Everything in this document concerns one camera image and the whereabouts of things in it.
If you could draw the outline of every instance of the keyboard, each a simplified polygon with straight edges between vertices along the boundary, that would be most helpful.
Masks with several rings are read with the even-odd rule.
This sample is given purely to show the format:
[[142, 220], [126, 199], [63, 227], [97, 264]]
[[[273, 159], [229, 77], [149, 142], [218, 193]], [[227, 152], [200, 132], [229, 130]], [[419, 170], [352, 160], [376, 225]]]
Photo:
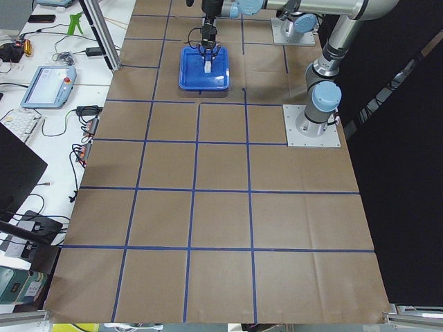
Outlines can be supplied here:
[[22, 142], [29, 145], [31, 138], [43, 122], [43, 117], [31, 110], [14, 109], [0, 122]]

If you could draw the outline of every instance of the robotic arm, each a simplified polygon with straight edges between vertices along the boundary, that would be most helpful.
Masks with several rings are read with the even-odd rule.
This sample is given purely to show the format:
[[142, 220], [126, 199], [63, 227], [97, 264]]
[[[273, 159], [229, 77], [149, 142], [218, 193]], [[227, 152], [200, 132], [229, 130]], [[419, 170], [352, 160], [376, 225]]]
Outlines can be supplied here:
[[[192, 5], [193, 0], [186, 0]], [[254, 15], [262, 9], [281, 12], [278, 18], [288, 19], [293, 13], [340, 15], [322, 55], [309, 65], [306, 72], [308, 105], [297, 127], [306, 136], [318, 137], [327, 127], [329, 116], [341, 99], [340, 89], [333, 83], [339, 65], [349, 51], [363, 21], [378, 19], [389, 13], [399, 0], [202, 0], [205, 13], [201, 29], [201, 45], [205, 50], [217, 47], [216, 17], [236, 18], [240, 14]]]

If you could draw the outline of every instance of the metal plate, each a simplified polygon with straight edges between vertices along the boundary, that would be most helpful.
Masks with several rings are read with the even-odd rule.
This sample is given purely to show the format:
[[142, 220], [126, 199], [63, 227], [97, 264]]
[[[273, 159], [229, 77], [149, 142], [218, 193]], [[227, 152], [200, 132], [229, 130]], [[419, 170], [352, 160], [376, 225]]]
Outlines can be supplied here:
[[[328, 126], [325, 133], [316, 138], [303, 135], [296, 128], [296, 118], [305, 111], [305, 105], [283, 105], [284, 126], [288, 147], [341, 147], [337, 127]], [[329, 122], [334, 121], [331, 115]]]
[[276, 45], [315, 46], [316, 40], [312, 33], [305, 33], [301, 38], [288, 38], [282, 34], [282, 24], [278, 18], [271, 19], [272, 36]]

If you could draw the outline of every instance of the white desk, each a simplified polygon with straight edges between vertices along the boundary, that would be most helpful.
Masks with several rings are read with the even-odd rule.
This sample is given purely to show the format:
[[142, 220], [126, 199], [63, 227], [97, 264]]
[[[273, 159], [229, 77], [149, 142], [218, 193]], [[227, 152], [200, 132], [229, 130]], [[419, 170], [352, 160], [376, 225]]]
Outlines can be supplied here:
[[[120, 21], [124, 24], [128, 24], [132, 8], [134, 7], [135, 0], [102, 0], [100, 7], [102, 8], [103, 15], [106, 18]], [[39, 24], [39, 23], [27, 23], [22, 30], [22, 33], [36, 31], [37, 29], [47, 28], [50, 26], [56, 26], [58, 24], [69, 25], [69, 15], [77, 14], [82, 11], [82, 8], [78, 2], [75, 2], [71, 7], [67, 8], [64, 12], [58, 12], [54, 7], [40, 6], [38, 5], [33, 14], [55, 14], [56, 20], [54, 23]], [[88, 24], [87, 18], [83, 15], [80, 19], [83, 35], [86, 38], [94, 39], [88, 40], [80, 37], [67, 37], [57, 45], [57, 51], [71, 51], [72, 53], [85, 50], [87, 47], [98, 46], [95, 41], [95, 36]], [[119, 48], [123, 45], [123, 41], [126, 34], [126, 25], [119, 24], [119, 26], [107, 22], [109, 32], [112, 36], [113, 42]], [[51, 33], [64, 33], [68, 30], [67, 26], [58, 26], [56, 28], [44, 30]], [[80, 35], [78, 30], [75, 31], [75, 35]], [[33, 47], [33, 54], [30, 57], [23, 56], [18, 64], [12, 64], [12, 70], [8, 74], [0, 74], [0, 82], [14, 82], [28, 84], [37, 70], [38, 66], [54, 64], [51, 61], [51, 55], [55, 52], [54, 45], [56, 42], [63, 38], [63, 35], [50, 35], [46, 33], [35, 33], [26, 35], [26, 38], [31, 41]], [[104, 85], [109, 86], [112, 80], [112, 72], [108, 69], [105, 60], [102, 57], [95, 59], [89, 59], [84, 53], [75, 55], [75, 68], [78, 72], [76, 85]]]
[[[109, 32], [113, 38], [114, 44], [119, 48], [122, 46], [127, 30], [126, 24], [131, 18], [132, 9], [135, 0], [102, 0], [100, 7], [106, 18], [113, 19], [123, 24], [119, 26], [107, 23]], [[54, 7], [46, 7], [38, 5], [33, 14], [55, 14], [56, 20], [51, 24], [26, 24], [21, 33], [35, 31], [40, 28], [55, 26], [57, 24], [66, 24], [70, 22], [69, 15], [81, 12], [81, 6], [76, 1], [71, 7], [64, 12], [58, 12]], [[87, 18], [83, 15], [80, 19], [83, 36], [95, 39]], [[66, 33], [67, 26], [58, 26], [48, 29], [48, 32]], [[55, 42], [61, 40], [63, 35], [50, 35], [45, 33], [36, 33], [26, 35], [31, 40], [33, 54], [31, 57], [23, 56], [18, 64], [12, 64], [12, 70], [9, 73], [0, 73], [0, 82], [11, 82], [20, 84], [29, 84], [33, 78], [38, 66], [53, 64], [51, 63], [50, 53], [54, 53]], [[95, 40], [90, 41], [85, 38], [67, 37], [57, 45], [58, 52], [71, 51], [73, 53], [84, 50], [86, 47], [96, 47], [98, 44]], [[98, 105], [103, 106], [106, 100], [109, 85], [111, 84], [112, 72], [108, 69], [106, 62], [102, 57], [89, 59], [84, 53], [75, 55], [75, 67], [77, 70], [77, 80], [71, 92], [68, 102], [63, 108], [58, 110], [40, 109], [39, 112], [45, 117], [44, 125], [45, 134], [51, 135], [59, 133], [64, 128], [64, 117], [68, 111], [75, 109], [77, 106]], [[16, 86], [2, 86], [0, 92], [4, 93], [3, 99], [0, 101], [0, 118], [4, 116], [10, 109], [17, 108], [24, 96], [25, 89]], [[49, 186], [37, 186], [34, 194], [40, 194], [45, 198], [45, 207], [41, 212], [43, 215], [64, 215], [71, 216], [74, 203], [70, 203], [68, 196], [73, 195], [75, 189], [74, 174], [69, 162], [69, 154], [71, 145], [80, 143], [82, 139], [82, 130], [77, 116], [72, 113], [68, 119], [66, 133], [58, 137], [45, 137], [41, 131], [35, 134], [29, 146], [43, 160], [48, 163], [41, 183], [49, 182]], [[83, 168], [74, 163], [75, 173], [77, 175], [78, 184], [82, 180]], [[24, 213], [26, 210], [38, 211], [42, 206], [41, 199], [36, 196], [30, 196], [21, 206], [18, 213]], [[62, 223], [67, 220], [54, 218]], [[64, 235], [59, 234], [54, 243], [59, 243]], [[29, 264], [20, 259], [11, 259], [0, 254], [0, 264], [17, 268], [28, 268]]]
[[[107, 90], [107, 86], [75, 86], [68, 102], [62, 109], [39, 110], [46, 119], [45, 134], [51, 135], [62, 132], [65, 114], [77, 106], [95, 104], [103, 106]], [[0, 101], [0, 117], [4, 116], [8, 110], [16, 108], [25, 93], [25, 89], [19, 87], [11, 87], [5, 91], [4, 97]], [[73, 170], [69, 163], [69, 154], [71, 145], [80, 144], [83, 137], [77, 119], [78, 117], [74, 113], [68, 117], [67, 130], [62, 136], [45, 137], [41, 131], [38, 131], [29, 144], [29, 147], [48, 164], [40, 183], [50, 182], [51, 185], [40, 185], [33, 190], [34, 194], [40, 194], [45, 198], [45, 207], [42, 211], [44, 215], [61, 214], [70, 216], [72, 213], [74, 204], [69, 203], [68, 196], [73, 195], [75, 183]], [[74, 167], [80, 184], [83, 168], [77, 163], [74, 163]], [[24, 213], [26, 210], [38, 211], [41, 206], [42, 202], [38, 197], [30, 196], [20, 208], [19, 213]], [[64, 219], [54, 219], [66, 223]], [[60, 242], [60, 237], [56, 238], [54, 243]]]

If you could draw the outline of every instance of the blue tray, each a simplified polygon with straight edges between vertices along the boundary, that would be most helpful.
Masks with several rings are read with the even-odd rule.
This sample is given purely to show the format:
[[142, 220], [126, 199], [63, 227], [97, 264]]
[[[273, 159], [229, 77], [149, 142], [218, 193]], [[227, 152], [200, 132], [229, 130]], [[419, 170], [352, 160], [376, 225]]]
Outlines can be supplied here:
[[229, 59], [226, 47], [221, 47], [213, 60], [210, 73], [204, 71], [204, 59], [199, 51], [186, 46], [181, 50], [179, 86], [185, 90], [225, 90], [229, 87]]

